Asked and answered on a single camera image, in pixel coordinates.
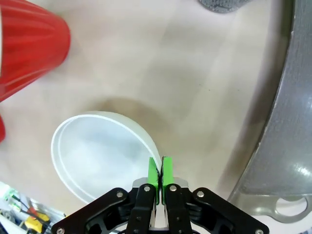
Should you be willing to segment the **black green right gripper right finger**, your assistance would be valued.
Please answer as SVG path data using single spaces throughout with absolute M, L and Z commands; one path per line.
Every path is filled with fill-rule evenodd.
M 173 176 L 173 161 L 164 157 L 161 168 L 162 203 L 172 234 L 193 233 L 195 224 L 211 234 L 268 234 L 268 226 L 224 200 L 211 190 L 200 187 L 190 191 Z

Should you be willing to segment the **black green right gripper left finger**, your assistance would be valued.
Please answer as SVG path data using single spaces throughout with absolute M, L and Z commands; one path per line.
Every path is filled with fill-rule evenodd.
M 53 234 L 110 234 L 127 225 L 125 234 L 146 234 L 154 224 L 159 202 L 158 169 L 149 159 L 148 176 L 131 191 L 113 188 L 52 226 Z

